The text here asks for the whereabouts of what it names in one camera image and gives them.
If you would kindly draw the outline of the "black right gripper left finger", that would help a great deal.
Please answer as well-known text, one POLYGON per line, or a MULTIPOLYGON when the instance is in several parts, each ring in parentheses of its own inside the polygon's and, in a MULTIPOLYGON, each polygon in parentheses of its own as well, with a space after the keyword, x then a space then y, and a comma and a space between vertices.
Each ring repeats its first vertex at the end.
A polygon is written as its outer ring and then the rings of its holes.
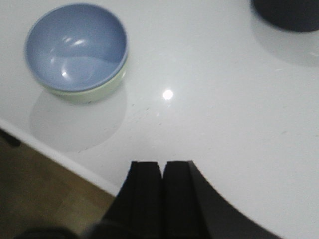
POLYGON ((85 239, 162 238, 162 177, 156 162, 131 163, 124 184, 85 239))

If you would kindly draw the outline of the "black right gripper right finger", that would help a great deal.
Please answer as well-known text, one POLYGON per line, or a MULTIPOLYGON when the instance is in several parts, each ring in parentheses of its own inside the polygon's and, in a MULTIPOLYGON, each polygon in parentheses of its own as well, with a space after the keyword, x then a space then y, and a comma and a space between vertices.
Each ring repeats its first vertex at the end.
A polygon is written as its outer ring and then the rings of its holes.
POLYGON ((192 161, 170 161, 164 174, 167 239, 276 239, 228 203, 192 161))

